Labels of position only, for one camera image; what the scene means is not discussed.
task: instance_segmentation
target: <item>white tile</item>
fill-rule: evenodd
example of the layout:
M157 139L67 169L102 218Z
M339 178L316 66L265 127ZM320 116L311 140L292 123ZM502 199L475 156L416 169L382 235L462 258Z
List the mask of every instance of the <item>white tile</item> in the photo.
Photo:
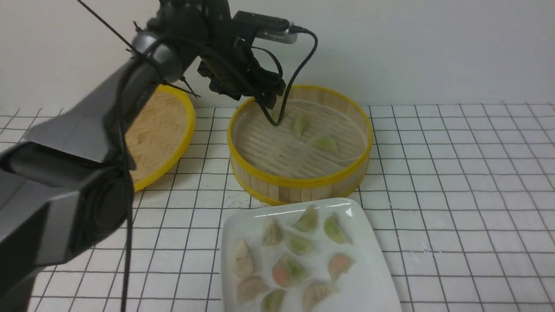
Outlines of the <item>white tile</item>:
M420 118L422 130L445 130L445 125L441 118Z
M183 250L155 250L149 271L163 273L179 272L182 259Z
M77 295L106 298L110 292L110 286L114 277L115 273L85 273Z
M517 302L549 302L539 278L507 278Z
M172 189L196 190L199 188L200 174L177 174Z
M426 229L428 230L454 230L451 214L447 211L422 211Z
M143 299L140 301L138 312L171 312L171 302L173 300Z
M144 284L143 296L147 298L173 298L177 274L150 273Z
M160 229L156 248L185 249L188 232L188 229Z
M484 224L478 211L452 211L457 230L484 230Z
M484 158L508 158L509 156L501 144L479 144Z
M424 222L420 211L394 210L395 225L397 229L424 230Z
M428 146L426 145L418 145L418 144L406 144L403 145L402 148L400 148L401 153L398 153L397 151L395 152L391 152L389 154L394 154L393 157L391 158L405 158L405 155L403 155L403 149L405 151L405 155L407 159L427 159L430 158L430 151L428 150ZM386 158L384 155L384 152L382 152L382 149L380 148L380 154L382 155L382 158Z
M443 190L448 191L468 191L470 186L464 175L440 175L439 176Z
M468 125L472 130L491 130L493 126L487 117L467 117Z
M208 144L209 131L195 131L191 144Z
M408 159L411 174L435 174L433 161L430 159Z
M492 174L516 174L513 164L509 159L486 159Z
M204 163L203 173L227 173L228 172L228 159L207 159Z
M426 144L421 131L399 131L403 144Z
M61 264L56 267L56 271L85 271L87 263L89 262L90 255L93 253L91 249L84 251L82 254L75 257L66 264Z
M514 124L511 117L492 117L491 124L495 130L516 130L517 125Z
M398 131L380 130L374 131L376 142L380 144L401 144Z
M447 301L477 302L478 294L470 277L442 277L441 283Z
M159 228L164 218L164 209L141 208L137 211L133 227Z
M462 170L466 174L489 174L486 161L483 159L461 159Z
M482 211L481 214L488 230L514 230L511 216L507 211Z
M181 274L176 298L204 299L208 297L210 274Z
M393 216L387 210L365 210L368 221L372 225L372 229L391 230L395 229L393 224Z
M428 147L433 159L457 159L452 145L430 144Z
M419 117L440 117L437 105L417 105L416 112Z
M106 299L76 298L71 312L98 312L104 309Z
M251 202L251 196L245 191L226 191L223 194L223 206L220 207L227 208L249 208Z
M458 159L434 159L437 174L462 174Z
M45 296L75 296L83 273L55 272L48 283Z
M207 249L216 246L216 229L191 229L187 249Z
M518 230L546 230L537 210L511 211L510 214Z
M162 223L163 228L188 228L191 224L192 209L168 209Z
M370 112L372 118L393 117L393 109L391 106L371 106Z
M487 232L459 232L464 251L493 251Z
M507 276L535 276L536 271L527 254L499 253L499 261Z
M407 161L404 159L383 159L381 163L385 174L408 174Z
M193 208L195 206L196 193L195 190L171 191L168 208Z
M504 276L494 253L468 253L466 258L474 276Z
M43 298L37 312L68 311L72 301L72 298Z
M474 135L470 130L449 130L448 133L451 142L455 144L476 143Z
M422 210L447 210L443 192L417 192Z
M498 130L497 135L501 143L526 143L522 135L517 130Z
M197 209L193 216L194 228L217 228L220 224L220 209Z
M555 245L553 244L553 239L549 236L549 232L519 231L519 234L529 253L555 252Z
M413 175L412 180L416 191L442 191L437 175Z
M140 207L164 208L168 204L168 190L146 190L140 202Z
M520 178L522 179L522 183L524 184L526 190L546 190L549 192L553 191L553 186L545 175L521 175Z
M474 278L480 299L485 302L512 302L513 296L505 278Z
M432 230L428 234L434 251L462 251L457 232Z
M434 256L440 275L470 275L464 254L436 253Z
M426 130L423 131L428 144L450 144L451 139L446 130Z
M223 144L209 145L206 158L229 158L229 147Z
M432 253L404 252L406 275L437 275Z
M203 170L203 164L204 159L181 158L177 168L177 173L201 173Z
M500 193L474 192L474 197L479 210L505 210L505 203Z
M146 273L130 273L129 274L129 289L127 290L128 298L139 298L143 291L144 280L147 277ZM118 273L115 276L112 291L110 291L111 298L122 297L123 273Z
M498 253L525 251L517 232L490 231L490 237Z
M382 251L399 251L397 234L393 230L374 230Z
M409 276L408 284L413 301L445 301L437 277Z
M507 109L509 110L511 116L513 117L533 116L532 111L530 111L530 108L528 105L511 104L511 105L507 105Z
M367 174L365 179L360 184L360 190L361 191L386 190L386 189L387 188L385 186L385 178L384 178L383 175L377 175L377 174L369 175L369 174Z
M187 150L185 150L185 153L183 153L183 156L181 156L181 158L204 158L204 157L208 157L208 155L206 154L206 149L207 149L206 144L194 144L194 145L189 145L187 147Z
M87 271L115 272L118 268L119 259L122 258L122 250L96 249L90 258Z
M510 158L533 158L534 155L526 144L504 144Z
M493 175L493 179L500 191L515 192L526 190L517 175Z
M364 209L389 209L387 192L360 192Z
M472 133L477 143L496 144L501 142L494 130L473 130Z
M484 192L494 192L497 191L497 186L495 181L490 175L468 175L468 183L470 184L470 189L474 191L484 191Z
M419 210L418 200L414 192L394 192L390 193L390 198L391 209Z

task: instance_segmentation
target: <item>dumpling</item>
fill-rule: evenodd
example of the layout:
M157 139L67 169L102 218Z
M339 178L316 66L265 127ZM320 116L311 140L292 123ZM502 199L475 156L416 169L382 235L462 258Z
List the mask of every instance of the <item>dumpling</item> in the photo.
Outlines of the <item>dumpling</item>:
M353 260L345 254L336 254L331 257L330 262L327 264L327 271L330 273L331 280L337 281L338 278L351 268Z
M298 114L293 117L291 122L291 131L300 139L302 137L302 132L305 130L306 126L309 124L309 117L305 114Z
M334 213L324 222L324 232L327 237L338 244L350 244L351 240L339 226L339 217Z
M264 233L262 237L262 246L275 246L281 243L281 230L278 222L269 217L264 224Z
M307 277L308 271L288 255L281 256L272 268L272 278L281 287L293 287Z
M285 297L286 291L283 289L276 289L265 295L262 299L261 310L262 312L279 312L281 311L281 303Z
M244 305L269 290L266 283L258 276L249 276L237 285L237 304Z
M314 243L311 240L291 232L287 235L285 244L297 256L308 255L314 250Z
M233 263L235 275L243 279L254 273L253 258L250 255L249 245L242 239L235 247L235 258Z
M313 283L305 290L304 295L302 295L303 311L311 312L318 303L334 293L337 293L337 290L330 284L321 282Z
M295 222L292 227L301 232L311 232L318 226L318 212L314 205L306 208L301 218Z
M339 148L337 148L337 143L335 143L335 139L329 135L315 135L308 140L307 144L311 147L321 149L326 152L330 152L336 155L339 154Z

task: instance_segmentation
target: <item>bamboo steamer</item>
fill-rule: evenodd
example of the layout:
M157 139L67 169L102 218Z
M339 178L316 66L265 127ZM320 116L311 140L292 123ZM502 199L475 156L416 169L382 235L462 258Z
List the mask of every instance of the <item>bamboo steamer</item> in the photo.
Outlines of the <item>bamboo steamer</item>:
M291 131L298 114L310 118L301 139ZM321 134L334 138L339 154L310 146L310 138ZM238 183L269 205L350 195L365 177L373 139L370 120L355 102L310 85L292 87L279 127L270 125L252 98L235 111L228 127Z
M130 171L135 192L164 175L193 138L195 110L184 92L160 86L137 116L125 141L137 164Z

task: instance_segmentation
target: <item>white plate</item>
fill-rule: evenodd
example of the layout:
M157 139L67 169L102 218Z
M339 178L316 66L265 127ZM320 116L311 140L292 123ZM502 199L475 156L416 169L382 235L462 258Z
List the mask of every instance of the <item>white plate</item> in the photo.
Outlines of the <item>white plate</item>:
M221 245L224 311L260 312L260 302L267 294L260 295L252 303L237 305L236 289L240 280L231 267L237 242L243 237L246 239L253 256L255 274L261 276L270 289L278 288L272 280L271 269L288 250L283 241L276 247L262 246L265 218L273 216L284 234L286 230L292 230L291 225L310 204L317 207L318 228L304 236L316 243L316 251L305 257L295 256L309 270L310 277L298 287L287 290L281 311L302 312L301 298L306 287L314 280L331 282L327 272L328 261L337 252L342 252L352 257L355 264L335 283L339 293L326 298L313 312L401 312L401 304L374 231L362 208L348 198L254 209L232 215L224 224ZM324 233L324 221L334 212L339 216L340 225L351 238L352 245L336 244Z

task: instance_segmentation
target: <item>green dumpling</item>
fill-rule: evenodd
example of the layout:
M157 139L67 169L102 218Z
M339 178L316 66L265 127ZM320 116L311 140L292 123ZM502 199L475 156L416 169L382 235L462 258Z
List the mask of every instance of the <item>green dumpling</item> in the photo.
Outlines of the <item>green dumpling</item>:
M300 232L308 233L316 229L318 226L318 212L314 205L306 208L301 218L295 222L292 227Z
M351 244L351 240L339 226L339 217L335 213L324 222L324 232L327 237L338 244Z
M285 244L297 256L308 255L314 250L314 243L311 240L291 232L287 235Z

